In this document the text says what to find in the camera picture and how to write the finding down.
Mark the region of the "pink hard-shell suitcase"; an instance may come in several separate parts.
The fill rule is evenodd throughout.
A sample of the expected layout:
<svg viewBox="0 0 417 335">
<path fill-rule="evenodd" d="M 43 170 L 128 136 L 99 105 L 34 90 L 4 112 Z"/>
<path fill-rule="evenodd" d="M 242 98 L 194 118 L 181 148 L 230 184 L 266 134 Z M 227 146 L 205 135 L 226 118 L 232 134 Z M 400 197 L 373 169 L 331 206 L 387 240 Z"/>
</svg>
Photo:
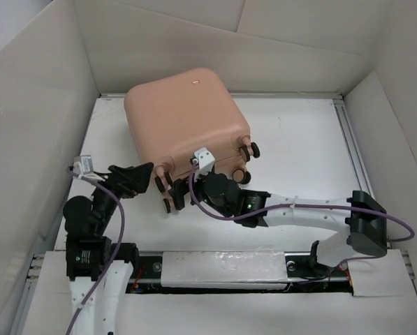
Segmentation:
<svg viewBox="0 0 417 335">
<path fill-rule="evenodd" d="M 191 158 L 206 148 L 214 169 L 248 184 L 246 164 L 259 158 L 249 123 L 221 78 L 196 68 L 128 91 L 124 110 L 141 163 L 153 163 L 153 180 L 166 209 L 184 208 Z"/>
</svg>

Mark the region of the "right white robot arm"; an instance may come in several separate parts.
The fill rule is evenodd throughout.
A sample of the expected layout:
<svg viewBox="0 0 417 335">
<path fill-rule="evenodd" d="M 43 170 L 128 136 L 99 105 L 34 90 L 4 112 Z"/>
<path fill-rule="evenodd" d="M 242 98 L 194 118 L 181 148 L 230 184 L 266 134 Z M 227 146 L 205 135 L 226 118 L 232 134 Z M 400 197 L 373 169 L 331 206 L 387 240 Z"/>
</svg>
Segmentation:
<svg viewBox="0 0 417 335">
<path fill-rule="evenodd" d="M 184 208 L 184 197 L 190 195 L 192 204 L 208 216 L 246 228 L 287 225 L 332 231 L 311 246 L 307 266 L 317 275 L 357 254 L 364 258 L 387 254 L 386 210 L 364 191 L 339 200 L 304 200 L 243 189 L 226 175 L 210 172 L 195 181 L 177 179 L 168 193 L 177 210 Z"/>
</svg>

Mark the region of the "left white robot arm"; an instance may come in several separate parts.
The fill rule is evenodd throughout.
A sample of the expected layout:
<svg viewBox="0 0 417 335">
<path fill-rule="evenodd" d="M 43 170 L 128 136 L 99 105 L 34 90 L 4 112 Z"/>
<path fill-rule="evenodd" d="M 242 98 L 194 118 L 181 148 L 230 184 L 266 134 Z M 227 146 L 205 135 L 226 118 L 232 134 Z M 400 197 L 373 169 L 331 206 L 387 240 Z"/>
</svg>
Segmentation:
<svg viewBox="0 0 417 335">
<path fill-rule="evenodd" d="M 75 196 L 63 208 L 73 308 L 67 334 L 117 334 L 129 280 L 144 270 L 136 244 L 122 241 L 126 216 L 121 201 L 147 191 L 153 168 L 153 163 L 111 165 L 107 174 L 90 175 L 68 167 L 72 177 L 95 189 L 91 197 Z"/>
</svg>

